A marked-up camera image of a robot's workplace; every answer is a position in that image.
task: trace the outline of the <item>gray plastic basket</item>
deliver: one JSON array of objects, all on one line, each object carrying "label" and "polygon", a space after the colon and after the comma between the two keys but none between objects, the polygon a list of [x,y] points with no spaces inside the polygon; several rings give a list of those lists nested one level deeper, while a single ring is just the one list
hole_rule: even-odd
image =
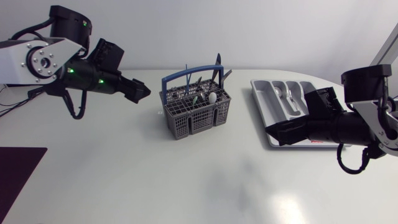
[{"label": "gray plastic basket", "polygon": [[[195,69],[191,68],[190,73],[194,73]],[[217,95],[216,103],[213,104],[208,101],[211,92]],[[203,101],[200,93],[205,94],[206,101]],[[188,92],[187,86],[184,85],[168,89],[165,93],[161,91],[159,94],[164,105],[167,125],[177,140],[226,122],[231,97],[223,88],[220,88],[219,84],[211,82],[211,80],[202,81],[199,85],[190,84]],[[193,105],[193,99],[196,96],[198,99]]]}]

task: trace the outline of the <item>white table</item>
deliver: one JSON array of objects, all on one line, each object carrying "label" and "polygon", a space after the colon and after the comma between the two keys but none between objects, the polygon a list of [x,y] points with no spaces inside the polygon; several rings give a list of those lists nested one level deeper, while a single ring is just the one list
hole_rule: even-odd
[{"label": "white table", "polygon": [[[271,148],[250,80],[310,80],[335,87],[343,103],[341,86],[293,72],[235,70],[225,81],[227,123],[176,141],[159,98],[160,79],[173,72],[125,71],[152,94],[135,105],[120,93],[89,93],[79,121],[47,95],[1,118],[1,146],[48,148],[4,223],[398,223],[398,158],[372,160],[349,175],[335,149]],[[211,77],[205,74],[202,80]],[[80,92],[72,97],[77,108]],[[361,153],[348,148],[345,164],[359,167]]]}]

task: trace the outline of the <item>white wall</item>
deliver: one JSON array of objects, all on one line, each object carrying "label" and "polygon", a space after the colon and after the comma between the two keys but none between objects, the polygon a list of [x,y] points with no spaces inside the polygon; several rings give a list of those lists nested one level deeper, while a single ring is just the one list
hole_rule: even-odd
[{"label": "white wall", "polygon": [[[91,19],[92,47],[100,37],[122,47],[121,69],[183,69],[212,64],[220,52],[226,68],[290,70],[336,83],[368,66],[398,22],[396,0],[1,0],[0,39],[46,20],[53,4]],[[398,95],[393,83],[398,77],[390,82]]]}]

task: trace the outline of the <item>metal tray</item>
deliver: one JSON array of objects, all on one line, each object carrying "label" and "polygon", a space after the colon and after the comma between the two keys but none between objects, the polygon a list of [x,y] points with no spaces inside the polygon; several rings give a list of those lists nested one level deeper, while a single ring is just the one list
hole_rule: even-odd
[{"label": "metal tray", "polygon": [[[260,110],[264,126],[291,120],[308,114],[304,94],[316,90],[314,84],[305,80],[251,80],[252,94]],[[275,87],[279,88],[279,97]],[[334,142],[311,141],[306,139],[293,145],[279,146],[272,136],[267,134],[269,144],[274,147],[337,147]]]}]

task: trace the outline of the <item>dishwasher cutlery basket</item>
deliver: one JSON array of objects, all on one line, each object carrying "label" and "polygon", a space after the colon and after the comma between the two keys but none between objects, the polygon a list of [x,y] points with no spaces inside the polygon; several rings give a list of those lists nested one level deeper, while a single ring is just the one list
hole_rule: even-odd
[{"label": "dishwasher cutlery basket", "polygon": [[[218,84],[211,79],[199,83],[173,87],[167,89],[167,82],[188,74],[206,70],[218,70]],[[231,97],[225,92],[223,82],[224,67],[222,65],[205,65],[186,69],[162,79],[162,100],[167,126],[178,140],[189,134],[196,134],[226,122]],[[210,93],[216,93],[216,103],[210,104]]]}]

